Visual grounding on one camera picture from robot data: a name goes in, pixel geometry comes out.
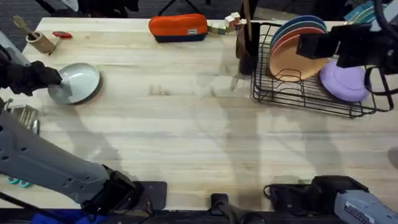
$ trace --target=orange pencil case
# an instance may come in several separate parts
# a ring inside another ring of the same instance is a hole
[[[207,20],[199,13],[154,16],[149,21],[149,30],[159,43],[201,41],[207,35]]]

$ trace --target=floor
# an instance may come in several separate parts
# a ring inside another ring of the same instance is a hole
[[[205,0],[191,0],[208,19],[223,19],[231,12],[238,11],[241,0],[212,0],[211,5],[206,5]],[[286,11],[296,14],[308,13],[313,6],[314,0],[262,0],[259,7],[282,10],[289,5]],[[66,8],[60,0],[47,0],[56,9]],[[141,0],[139,1],[139,12],[129,13],[132,18],[150,18],[155,16],[169,0]],[[15,46],[22,50],[26,42],[25,33],[19,30],[12,22],[12,16],[19,15],[25,19],[31,29],[35,29],[41,18],[48,17],[47,11],[42,9],[34,0],[0,0],[0,30],[5,33]],[[165,14],[184,14],[193,12],[192,8],[183,0],[170,7]]]

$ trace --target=gray plate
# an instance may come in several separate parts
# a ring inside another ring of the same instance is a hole
[[[61,85],[49,86],[51,98],[61,104],[79,103],[89,98],[100,85],[99,71],[87,63],[74,63],[58,71]]]

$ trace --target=black glove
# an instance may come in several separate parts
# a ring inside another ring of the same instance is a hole
[[[42,62],[32,62],[31,66],[25,67],[0,58],[0,87],[10,87],[15,94],[32,96],[33,91],[59,85],[61,81],[58,71],[44,66]]]

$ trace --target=black wire rack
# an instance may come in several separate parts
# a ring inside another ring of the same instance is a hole
[[[301,79],[299,71],[286,68],[280,71],[276,79],[269,70],[269,51],[271,38],[278,27],[280,25],[268,22],[261,24],[257,68],[252,77],[252,97],[256,101],[307,108],[349,118],[358,118],[377,111],[373,94],[370,93],[367,99],[357,103],[341,101],[326,92],[318,81],[318,74]],[[297,82],[280,80],[293,76],[294,73]]]

